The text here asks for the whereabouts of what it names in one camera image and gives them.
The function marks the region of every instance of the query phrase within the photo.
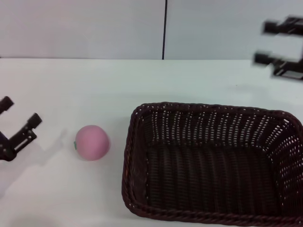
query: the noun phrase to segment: pink ball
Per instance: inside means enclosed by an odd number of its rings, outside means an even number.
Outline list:
[[[106,132],[96,125],[81,128],[76,135],[78,153],[86,160],[102,158],[109,150],[109,139]]]

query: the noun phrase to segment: black vertical line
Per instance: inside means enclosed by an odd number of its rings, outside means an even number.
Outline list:
[[[162,44],[162,60],[164,60],[164,52],[165,52],[165,34],[166,34],[167,1],[168,1],[168,0],[165,0],[164,28],[163,28],[163,44]]]

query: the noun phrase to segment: wicker basket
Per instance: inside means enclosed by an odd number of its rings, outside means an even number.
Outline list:
[[[283,111],[141,105],[125,148],[125,205],[166,221],[301,226],[302,135],[301,123]]]

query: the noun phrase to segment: black robotic claw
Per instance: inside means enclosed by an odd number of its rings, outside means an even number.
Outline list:
[[[288,17],[284,22],[266,21],[264,23],[265,34],[288,34],[303,36],[303,18]],[[303,79],[303,59],[299,61],[287,61],[269,54],[256,53],[254,62],[263,65],[273,65],[273,75],[293,79]]]
[[[0,114],[8,110],[13,105],[9,97],[0,101]],[[0,160],[12,161],[19,151],[37,138],[35,129],[42,122],[38,114],[33,114],[27,123],[10,139],[0,131]]]

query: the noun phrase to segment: basket rim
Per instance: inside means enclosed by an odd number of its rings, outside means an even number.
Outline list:
[[[153,206],[139,203],[132,193],[132,185],[130,184],[130,159],[132,158],[132,149],[134,144],[134,134],[138,128],[139,120],[142,116],[150,113],[152,110],[166,110],[166,111],[181,111],[200,113],[201,111],[225,112],[239,114],[254,114],[256,116],[269,116],[280,119],[286,119],[291,122],[296,131],[298,131],[299,140],[303,143],[303,126],[301,122],[291,113],[281,110],[267,110],[256,107],[232,106],[232,105],[208,105],[208,104],[186,104],[186,103],[146,103],[138,106],[131,115],[130,125],[126,139],[123,179],[122,179],[122,197],[126,207],[134,214],[141,217],[149,217],[158,220],[183,221],[183,222],[198,222],[208,224],[224,224],[224,225],[238,225],[238,226],[268,226],[275,224],[275,226],[295,226],[303,222],[303,216],[269,216],[269,215],[250,215],[250,214],[234,214],[234,213],[218,213],[218,212],[204,212],[204,211],[190,211],[190,210],[167,210],[155,208]]]

